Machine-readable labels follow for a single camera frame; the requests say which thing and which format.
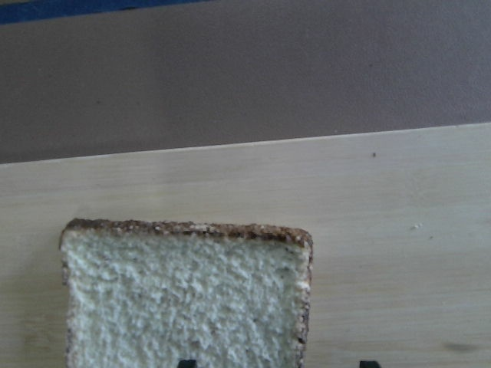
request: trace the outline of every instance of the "light wooden table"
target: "light wooden table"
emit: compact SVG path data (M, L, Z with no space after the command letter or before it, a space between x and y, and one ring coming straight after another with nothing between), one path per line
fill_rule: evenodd
M63 367L85 217L305 228L307 368L490 367L490 203L491 124L1 165L0 366Z

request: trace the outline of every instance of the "bread crust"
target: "bread crust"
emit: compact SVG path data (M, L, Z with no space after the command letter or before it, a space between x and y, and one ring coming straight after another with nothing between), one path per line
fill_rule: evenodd
M284 226L274 225L232 225L232 224L199 224L195 222L145 222L137 220L127 221L111 221L106 219L84 219L74 218L71 220L61 233L59 248L63 245L65 232L68 231L83 231L95 230L102 232L110 232L114 235L125 234L154 234L154 235L198 235L205 237L217 238L244 238L244 239L262 239L266 241L284 242L287 244L296 244L301 248L307 248L309 253L308 272L304 280L308 284L308 289L305 291L305 299L301 321L297 324L297 337L300 348L296 352L296 366L298 368L305 367L305 349L308 336L308 319L310 314L310 286L312 279L312 262L313 262L313 241L311 235L300 228L288 228ZM68 264L63 260L63 284L68 284L69 269ZM72 335L74 331L68 330L67 333L67 348L66 362L67 368L74 368L71 362L68 361L68 354L71 349Z

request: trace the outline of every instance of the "black object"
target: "black object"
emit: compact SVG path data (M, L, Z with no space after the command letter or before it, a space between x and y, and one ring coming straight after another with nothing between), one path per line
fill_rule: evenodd
M181 360L177 368L198 368L195 360Z
M368 361L362 360L360 362L360 368L381 368L381 365L379 363L377 363L376 361L368 362Z

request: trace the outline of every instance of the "blue strip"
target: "blue strip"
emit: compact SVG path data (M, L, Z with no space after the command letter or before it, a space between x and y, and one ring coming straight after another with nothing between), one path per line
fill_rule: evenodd
M0 25L208 0L34 0L0 5Z

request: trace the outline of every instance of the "white bread slice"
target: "white bread slice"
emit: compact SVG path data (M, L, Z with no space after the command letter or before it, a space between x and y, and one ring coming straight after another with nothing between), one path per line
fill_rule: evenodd
M68 368L304 366L312 240L269 225L75 219Z

